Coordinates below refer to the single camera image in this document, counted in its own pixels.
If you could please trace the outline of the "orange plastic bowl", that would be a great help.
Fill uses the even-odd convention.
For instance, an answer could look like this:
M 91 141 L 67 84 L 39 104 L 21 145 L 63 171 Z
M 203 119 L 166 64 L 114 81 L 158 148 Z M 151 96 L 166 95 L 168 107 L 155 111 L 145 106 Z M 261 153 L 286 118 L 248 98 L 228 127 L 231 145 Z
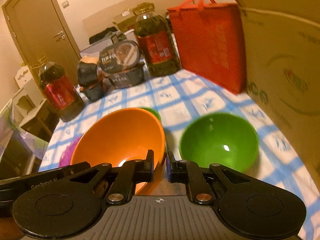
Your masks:
M 139 183 L 136 194 L 151 194 L 162 180 L 165 159 L 165 134 L 161 122 L 141 108 L 124 108 L 102 117 L 81 137 L 71 164 L 88 162 L 92 167 L 111 163 L 121 167 L 129 160 L 145 159 L 154 152 L 153 181 Z

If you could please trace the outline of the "small green plastic bowl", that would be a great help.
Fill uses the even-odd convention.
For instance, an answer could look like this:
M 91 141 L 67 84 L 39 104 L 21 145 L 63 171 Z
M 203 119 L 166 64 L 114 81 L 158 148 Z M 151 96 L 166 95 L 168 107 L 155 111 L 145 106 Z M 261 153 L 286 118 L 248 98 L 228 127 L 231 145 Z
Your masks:
M 180 156 L 200 167 L 218 163 L 246 172 L 256 161 L 259 139 L 254 127 L 244 118 L 230 113 L 204 115 L 184 130 Z

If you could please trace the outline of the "large green plastic bowl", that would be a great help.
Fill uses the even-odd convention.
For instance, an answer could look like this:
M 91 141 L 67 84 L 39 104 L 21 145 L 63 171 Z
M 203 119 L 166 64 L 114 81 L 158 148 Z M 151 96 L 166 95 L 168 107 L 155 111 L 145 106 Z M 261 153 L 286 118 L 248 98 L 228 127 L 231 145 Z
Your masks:
M 149 108 L 149 107 L 141 107 L 141 109 L 150 112 L 150 113 L 153 114 L 160 122 L 162 122 L 161 116 L 160 116 L 160 114 L 159 114 L 156 110 L 154 110 L 154 109 L 152 109 L 152 108 Z

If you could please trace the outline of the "pink translucent plastic plates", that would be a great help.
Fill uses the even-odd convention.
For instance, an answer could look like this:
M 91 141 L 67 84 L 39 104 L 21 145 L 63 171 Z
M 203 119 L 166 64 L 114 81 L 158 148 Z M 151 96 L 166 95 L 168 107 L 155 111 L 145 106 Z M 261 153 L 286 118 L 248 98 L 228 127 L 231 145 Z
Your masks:
M 81 139 L 81 135 L 76 137 L 64 150 L 59 160 L 59 167 L 67 166 L 71 163 L 73 152 Z

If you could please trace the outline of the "dark instant food cup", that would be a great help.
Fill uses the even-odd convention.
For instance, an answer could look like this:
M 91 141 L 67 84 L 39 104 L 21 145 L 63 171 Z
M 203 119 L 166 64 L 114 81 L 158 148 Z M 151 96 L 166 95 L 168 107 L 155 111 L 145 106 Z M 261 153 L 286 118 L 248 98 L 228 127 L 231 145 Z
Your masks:
M 90 86 L 80 86 L 80 92 L 82 92 L 90 102 L 95 102 L 103 98 L 107 94 L 110 87 L 111 84 L 109 80 L 103 78 L 102 80 Z

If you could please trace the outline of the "black instant rice box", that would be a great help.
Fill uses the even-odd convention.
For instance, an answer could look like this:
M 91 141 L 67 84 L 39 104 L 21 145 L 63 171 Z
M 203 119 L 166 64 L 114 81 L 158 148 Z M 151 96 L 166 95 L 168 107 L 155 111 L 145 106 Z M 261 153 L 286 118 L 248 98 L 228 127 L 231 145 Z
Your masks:
M 114 74 L 109 74 L 107 78 L 115 89 L 129 88 L 140 85 L 145 81 L 144 64 L 138 63 L 133 68 Z

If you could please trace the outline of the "left cooking oil bottle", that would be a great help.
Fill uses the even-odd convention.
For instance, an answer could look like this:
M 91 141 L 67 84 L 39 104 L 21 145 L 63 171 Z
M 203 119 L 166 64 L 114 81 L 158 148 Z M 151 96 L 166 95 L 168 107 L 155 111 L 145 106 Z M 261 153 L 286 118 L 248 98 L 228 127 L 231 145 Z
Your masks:
M 39 59 L 39 88 L 63 122 L 69 122 L 84 109 L 84 102 L 64 68 L 45 57 Z

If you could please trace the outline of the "cooking oil bottle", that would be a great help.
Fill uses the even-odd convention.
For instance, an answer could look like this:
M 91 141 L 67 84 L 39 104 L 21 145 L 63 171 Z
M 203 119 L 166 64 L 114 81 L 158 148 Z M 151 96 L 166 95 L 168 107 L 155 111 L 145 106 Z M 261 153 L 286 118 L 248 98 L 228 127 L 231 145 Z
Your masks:
M 155 13 L 153 3 L 144 2 L 133 9 L 137 16 L 134 35 L 144 55 L 150 74 L 167 76 L 181 68 L 166 20 Z
M 39 88 L 63 122 L 69 122 L 84 109 L 84 102 L 64 68 L 45 57 L 39 59 Z

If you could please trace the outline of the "tilted dark food cup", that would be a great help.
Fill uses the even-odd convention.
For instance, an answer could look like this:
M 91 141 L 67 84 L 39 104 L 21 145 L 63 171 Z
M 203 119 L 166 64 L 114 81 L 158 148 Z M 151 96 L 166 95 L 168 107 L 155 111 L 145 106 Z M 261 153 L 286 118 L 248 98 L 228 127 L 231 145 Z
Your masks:
M 82 87 L 89 87 L 98 81 L 98 62 L 97 57 L 84 56 L 77 66 L 78 83 Z

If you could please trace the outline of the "chair with checked cloth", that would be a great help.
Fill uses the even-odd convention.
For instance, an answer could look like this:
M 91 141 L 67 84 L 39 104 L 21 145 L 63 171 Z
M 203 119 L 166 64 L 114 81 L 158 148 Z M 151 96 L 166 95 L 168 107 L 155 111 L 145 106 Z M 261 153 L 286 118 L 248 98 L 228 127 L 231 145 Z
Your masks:
M 1 180 L 37 172 L 47 147 L 48 142 L 18 125 L 9 100 L 1 110 Z

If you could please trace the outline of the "tilted instant rice bowl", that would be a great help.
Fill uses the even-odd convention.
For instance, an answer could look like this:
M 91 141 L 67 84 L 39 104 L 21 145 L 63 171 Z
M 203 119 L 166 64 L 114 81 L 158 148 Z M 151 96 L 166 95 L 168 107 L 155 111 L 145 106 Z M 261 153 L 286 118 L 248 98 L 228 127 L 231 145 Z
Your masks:
M 133 68 L 140 61 L 140 49 L 136 42 L 123 40 L 99 53 L 99 66 L 107 74 Z

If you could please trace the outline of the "right cooking oil bottle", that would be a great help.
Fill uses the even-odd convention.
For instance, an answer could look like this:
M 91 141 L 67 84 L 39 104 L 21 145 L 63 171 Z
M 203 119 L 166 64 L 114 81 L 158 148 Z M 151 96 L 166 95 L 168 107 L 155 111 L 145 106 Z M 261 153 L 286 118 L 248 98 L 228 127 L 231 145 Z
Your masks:
M 144 55 L 150 74 L 167 76 L 181 68 L 166 20 L 155 13 L 153 3 L 144 2 L 133 9 L 137 16 L 134 35 Z

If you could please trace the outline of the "red tote bag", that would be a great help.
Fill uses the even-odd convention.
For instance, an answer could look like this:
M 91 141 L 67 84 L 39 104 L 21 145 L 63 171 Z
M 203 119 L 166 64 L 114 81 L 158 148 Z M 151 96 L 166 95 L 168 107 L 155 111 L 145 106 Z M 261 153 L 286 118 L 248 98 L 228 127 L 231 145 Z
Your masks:
M 236 2 L 186 0 L 168 15 L 182 68 L 239 94 L 246 87 L 246 57 Z

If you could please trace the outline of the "background cardboard box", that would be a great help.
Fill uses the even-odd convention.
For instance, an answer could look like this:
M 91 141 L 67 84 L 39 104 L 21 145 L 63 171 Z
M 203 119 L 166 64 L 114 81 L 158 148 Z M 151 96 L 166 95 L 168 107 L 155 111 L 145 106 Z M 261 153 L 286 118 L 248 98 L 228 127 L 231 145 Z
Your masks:
M 112 23 L 117 26 L 117 28 L 125 33 L 135 27 L 137 16 L 133 13 L 132 9 L 126 9 L 121 14 L 113 18 Z

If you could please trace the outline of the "brown wooden door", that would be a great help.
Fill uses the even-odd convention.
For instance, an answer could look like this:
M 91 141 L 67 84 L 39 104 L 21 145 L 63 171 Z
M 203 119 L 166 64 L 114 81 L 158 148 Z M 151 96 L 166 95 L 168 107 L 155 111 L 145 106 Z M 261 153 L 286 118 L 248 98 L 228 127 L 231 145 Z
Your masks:
M 1 9 L 14 44 L 35 79 L 40 59 L 48 59 L 62 66 L 72 83 L 78 83 L 79 48 L 57 0 L 2 0 Z

